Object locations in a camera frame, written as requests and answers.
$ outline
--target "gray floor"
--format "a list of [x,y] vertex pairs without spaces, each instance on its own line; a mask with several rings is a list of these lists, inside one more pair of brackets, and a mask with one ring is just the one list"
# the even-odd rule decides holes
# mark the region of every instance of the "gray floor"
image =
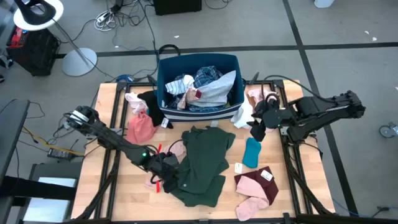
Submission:
[[[59,23],[72,37],[77,35],[88,19],[106,9],[104,0],[62,2],[65,12]],[[213,0],[208,2],[214,6],[222,3]],[[312,0],[290,0],[289,3],[305,45],[371,43],[373,37],[377,38],[376,42],[398,41],[398,2],[395,0],[336,0],[328,9],[317,9]],[[200,12],[169,16],[156,16],[152,8],[147,12],[158,47],[163,44],[176,44],[180,48],[295,45],[281,0],[234,0],[223,10],[215,11],[203,5]],[[5,36],[8,35],[7,29],[8,27],[0,36],[2,47]],[[51,30],[60,36],[53,27]],[[111,41],[114,35],[115,30],[100,32],[90,23],[75,43],[96,52],[125,50],[114,47]],[[152,37],[147,23],[120,28],[116,44],[129,49],[138,46],[150,49]],[[69,45],[63,44],[60,53],[70,50]],[[378,128],[389,121],[398,122],[394,106],[398,103],[398,48],[307,50],[306,53],[323,96],[353,90],[367,107],[361,119],[340,120],[331,125],[358,212],[372,215],[378,205],[397,207],[398,151],[395,144],[398,143],[398,138],[383,139]],[[258,71],[261,77],[286,75],[309,86],[300,54],[296,50],[227,54],[238,57],[244,78],[249,79]],[[98,67],[116,76],[132,74],[143,68],[154,68],[155,63],[154,56],[151,55],[100,57]],[[46,117],[30,119],[25,126],[47,139],[56,130],[63,113],[78,105],[89,105],[98,84],[111,79],[96,70],[80,78],[72,78],[64,75],[61,68],[62,60],[56,60],[49,77],[32,77],[18,65],[8,71],[0,70],[6,76],[6,81],[0,84],[2,98],[25,98],[42,105]],[[35,114],[39,114],[39,111],[33,106],[29,115]],[[325,153],[323,165],[332,196],[346,206],[325,132],[321,130],[318,135],[319,146]],[[84,140],[78,133],[59,140],[58,146],[70,147],[76,138],[80,138],[80,141],[75,149],[81,152]],[[21,134],[20,139],[31,142],[24,134]],[[18,144],[18,149],[21,159],[20,176],[23,178],[28,177],[34,163],[56,162],[29,146]],[[7,174],[15,176],[16,166],[14,155]],[[340,214],[348,214],[337,205],[336,210]],[[17,209],[13,208],[9,223],[15,222],[16,212]],[[398,210],[380,213],[378,217],[398,219]]]

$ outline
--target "green cloth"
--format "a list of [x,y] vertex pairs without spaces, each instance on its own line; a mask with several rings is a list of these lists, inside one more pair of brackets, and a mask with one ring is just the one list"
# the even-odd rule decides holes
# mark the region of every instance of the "green cloth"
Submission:
[[235,135],[220,128],[192,127],[182,133],[187,156],[178,167],[178,188],[171,191],[185,206],[207,205],[215,207],[225,183],[221,176],[229,165],[226,151]]

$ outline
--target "blue laundry basket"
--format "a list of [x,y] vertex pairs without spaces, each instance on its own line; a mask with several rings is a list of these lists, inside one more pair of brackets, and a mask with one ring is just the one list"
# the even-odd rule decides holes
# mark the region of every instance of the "blue laundry basket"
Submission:
[[[166,108],[173,96],[166,92],[165,84],[174,81],[175,77],[182,74],[195,74],[199,68],[214,65],[222,74],[236,71],[235,83],[232,87],[233,94],[229,108],[214,112],[179,111]],[[228,54],[190,54],[162,59],[159,62],[157,75],[157,103],[164,115],[171,122],[211,121],[230,119],[244,101],[244,89],[239,68],[238,58]]]

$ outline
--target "teal sock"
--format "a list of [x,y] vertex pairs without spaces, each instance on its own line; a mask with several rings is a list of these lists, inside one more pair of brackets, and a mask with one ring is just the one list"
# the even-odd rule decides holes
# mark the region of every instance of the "teal sock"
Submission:
[[248,138],[246,141],[246,150],[243,155],[243,164],[248,168],[257,168],[260,150],[261,144],[254,138]]

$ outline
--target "wooden table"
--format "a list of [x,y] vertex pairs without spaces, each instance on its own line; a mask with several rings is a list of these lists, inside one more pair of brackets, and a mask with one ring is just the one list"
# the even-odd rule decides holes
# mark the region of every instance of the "wooden table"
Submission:
[[[259,87],[259,85],[247,86],[246,91]],[[151,89],[152,87],[140,86],[131,88],[130,91],[142,93]],[[111,119],[115,92],[116,84],[114,83],[104,83],[101,84],[99,88],[95,110],[98,111],[100,120],[106,124],[109,124]],[[285,81],[285,92],[288,101],[303,97],[301,88],[289,81]],[[124,94],[120,97],[115,127],[119,127],[120,124],[123,100]],[[132,113],[132,109],[129,107],[127,110],[125,127],[127,127],[127,123],[133,116],[134,114]],[[154,146],[162,144],[163,147],[165,147],[173,143],[175,140],[180,139],[181,133],[189,130],[193,125],[197,128],[204,128],[205,126],[210,125],[210,123],[210,121],[175,123],[174,129],[159,128],[150,141],[142,144],[152,144]],[[132,165],[124,153],[122,153],[112,220],[235,219],[235,208],[241,202],[246,200],[246,196],[235,192],[236,184],[233,177],[236,174],[234,173],[234,164],[236,162],[242,162],[246,147],[246,139],[251,137],[251,135],[247,129],[235,128],[233,123],[229,120],[220,121],[218,127],[227,132],[235,133],[236,139],[234,140],[232,147],[226,153],[229,169],[225,170],[221,174],[226,176],[226,182],[215,208],[203,205],[193,208],[184,207],[183,203],[173,195],[166,194],[164,192],[157,194],[153,189],[148,189],[144,186],[146,173]],[[317,145],[314,138],[308,138],[306,142],[314,146]],[[87,147],[86,153],[90,152],[96,146],[96,142],[91,143]],[[266,138],[261,142],[261,146],[262,149],[259,155],[258,169],[265,166],[269,166],[271,168],[276,184],[279,188],[279,193],[276,196],[274,203],[265,210],[259,211],[255,218],[277,218],[282,217],[282,214],[286,212],[289,213],[291,217],[294,217],[295,213],[279,132],[273,131],[271,133],[267,133]],[[104,152],[104,149],[99,148],[85,158],[83,162],[75,204],[72,211],[72,218],[79,216],[79,214],[83,212],[98,190]],[[319,201],[329,209],[329,211],[334,212],[333,202],[318,151],[303,144],[300,147],[300,152],[308,187],[312,190]],[[252,170],[254,169],[249,169],[244,166],[243,172],[250,172]],[[301,211],[302,213],[305,213],[302,192],[297,184],[296,186],[300,207],[302,208]],[[108,197],[109,193],[107,192],[104,195],[102,217],[105,217]]]

